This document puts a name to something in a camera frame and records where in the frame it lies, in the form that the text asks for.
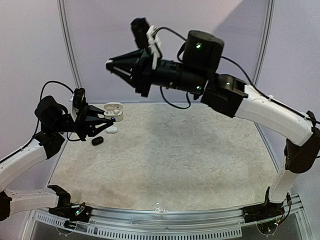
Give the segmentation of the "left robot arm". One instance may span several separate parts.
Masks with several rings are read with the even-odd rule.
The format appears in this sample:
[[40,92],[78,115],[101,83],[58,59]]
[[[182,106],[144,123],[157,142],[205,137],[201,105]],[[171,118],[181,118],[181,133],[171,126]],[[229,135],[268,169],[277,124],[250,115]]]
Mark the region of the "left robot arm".
[[92,208],[85,203],[71,203],[71,195],[58,185],[43,189],[14,190],[8,185],[33,166],[49,160],[60,152],[65,138],[63,133],[76,133],[81,141],[94,137],[111,127],[116,118],[106,116],[105,111],[89,105],[83,96],[73,97],[72,113],[48,95],[41,99],[34,113],[41,123],[27,147],[0,161],[0,219],[36,209],[48,208],[49,213],[69,219],[71,222],[88,222]]

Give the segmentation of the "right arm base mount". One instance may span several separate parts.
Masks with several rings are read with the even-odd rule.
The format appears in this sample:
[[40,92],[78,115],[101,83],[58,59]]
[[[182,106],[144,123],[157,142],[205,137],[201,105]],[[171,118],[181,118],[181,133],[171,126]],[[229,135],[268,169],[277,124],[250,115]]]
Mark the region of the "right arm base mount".
[[284,202],[271,202],[267,197],[263,203],[245,206],[242,208],[242,215],[245,223],[258,222],[284,214]]

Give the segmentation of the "white oval charging case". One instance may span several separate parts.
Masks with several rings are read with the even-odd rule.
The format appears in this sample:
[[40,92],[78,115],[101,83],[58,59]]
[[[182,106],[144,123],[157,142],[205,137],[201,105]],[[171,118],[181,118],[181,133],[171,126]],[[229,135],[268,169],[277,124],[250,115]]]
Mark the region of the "white oval charging case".
[[115,134],[115,133],[118,132],[118,128],[116,126],[110,126],[110,127],[105,129],[105,132],[107,134]]

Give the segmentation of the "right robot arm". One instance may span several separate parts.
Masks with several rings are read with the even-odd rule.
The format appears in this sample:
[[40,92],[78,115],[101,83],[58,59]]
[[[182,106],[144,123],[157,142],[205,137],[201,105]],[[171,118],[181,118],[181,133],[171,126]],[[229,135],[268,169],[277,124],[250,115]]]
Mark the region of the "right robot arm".
[[175,89],[230,118],[263,125],[286,138],[284,165],[259,206],[262,218],[269,218],[283,206],[299,174],[307,172],[320,150],[318,121],[311,111],[299,112],[258,90],[250,80],[218,74],[224,42],[199,30],[190,30],[178,54],[178,62],[165,60],[160,51],[158,29],[134,32],[137,50],[110,58],[105,67],[131,85],[142,97],[150,88]]

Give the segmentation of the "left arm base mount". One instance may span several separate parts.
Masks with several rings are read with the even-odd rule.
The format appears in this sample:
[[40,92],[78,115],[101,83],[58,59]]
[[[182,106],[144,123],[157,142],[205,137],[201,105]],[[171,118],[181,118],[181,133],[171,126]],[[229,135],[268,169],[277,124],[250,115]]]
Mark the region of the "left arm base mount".
[[89,222],[93,211],[91,206],[88,206],[85,202],[72,203],[71,195],[58,185],[49,185],[48,188],[58,196],[56,207],[48,210],[50,214],[69,219],[71,222]]

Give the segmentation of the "black charging case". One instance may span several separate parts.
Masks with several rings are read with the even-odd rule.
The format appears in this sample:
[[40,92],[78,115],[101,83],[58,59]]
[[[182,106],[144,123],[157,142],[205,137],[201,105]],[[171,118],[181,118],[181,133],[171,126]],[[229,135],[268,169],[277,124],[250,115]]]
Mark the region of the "black charging case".
[[104,138],[102,136],[95,137],[91,140],[91,144],[93,146],[98,146],[104,142]]

